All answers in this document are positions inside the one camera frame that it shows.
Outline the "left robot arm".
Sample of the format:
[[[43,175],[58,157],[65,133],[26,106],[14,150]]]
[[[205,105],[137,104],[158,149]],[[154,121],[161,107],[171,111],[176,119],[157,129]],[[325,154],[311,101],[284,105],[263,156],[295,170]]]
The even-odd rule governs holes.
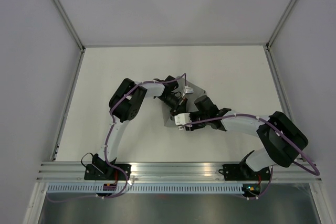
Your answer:
[[[138,114],[145,98],[158,98],[170,108],[170,119],[179,113],[186,112],[187,98],[179,92],[176,96],[178,81],[187,84],[186,73],[174,78],[168,76],[165,80],[153,79],[135,82],[125,78],[109,101],[112,124],[101,150],[94,154],[89,172],[96,172],[104,180],[114,176],[114,163],[117,159],[118,147],[128,123]]]

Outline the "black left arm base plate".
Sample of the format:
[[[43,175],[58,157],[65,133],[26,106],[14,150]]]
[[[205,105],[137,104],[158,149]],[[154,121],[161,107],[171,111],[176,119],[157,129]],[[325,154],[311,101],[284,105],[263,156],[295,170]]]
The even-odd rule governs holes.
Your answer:
[[[86,166],[84,180],[125,180],[125,174],[127,176],[131,174],[131,165],[129,164],[116,164],[116,167],[119,169],[107,166],[107,170],[102,171],[101,169],[96,168],[93,164],[88,164]]]

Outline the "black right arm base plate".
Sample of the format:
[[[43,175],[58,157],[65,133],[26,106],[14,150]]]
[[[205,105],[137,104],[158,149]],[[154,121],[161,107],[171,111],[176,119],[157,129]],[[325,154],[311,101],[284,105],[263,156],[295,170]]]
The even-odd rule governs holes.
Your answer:
[[[248,166],[240,165],[239,163],[234,164],[223,164],[222,174],[224,175],[225,181],[268,181],[270,180],[270,168],[266,167],[258,172],[254,172]]]

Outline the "grey cloth napkin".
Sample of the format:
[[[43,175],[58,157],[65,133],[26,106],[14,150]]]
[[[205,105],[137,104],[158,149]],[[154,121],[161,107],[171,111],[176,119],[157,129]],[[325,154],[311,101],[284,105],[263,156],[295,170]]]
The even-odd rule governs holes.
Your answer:
[[[186,81],[185,78],[181,78],[177,80],[177,84],[169,83],[170,92],[174,92],[177,97],[186,97],[187,98],[187,111],[186,113],[196,112],[198,109],[196,108],[194,101],[205,95],[206,91],[199,86],[193,84],[192,82]],[[183,96],[183,90],[185,86],[189,86],[193,88],[193,94],[187,94]],[[170,108],[162,103],[162,116],[163,116],[163,124],[165,127],[175,127],[174,115],[170,115]]]

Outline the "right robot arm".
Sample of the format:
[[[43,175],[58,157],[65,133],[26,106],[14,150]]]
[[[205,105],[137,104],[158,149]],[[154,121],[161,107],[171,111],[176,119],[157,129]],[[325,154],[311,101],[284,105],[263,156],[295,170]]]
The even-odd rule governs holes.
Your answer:
[[[298,157],[297,149],[308,145],[306,136],[282,112],[254,116],[218,107],[204,95],[194,102],[197,111],[189,112],[183,123],[187,131],[210,126],[224,132],[240,132],[257,137],[263,148],[249,152],[239,162],[239,172],[245,179],[254,178],[262,169],[274,164],[288,168]]]

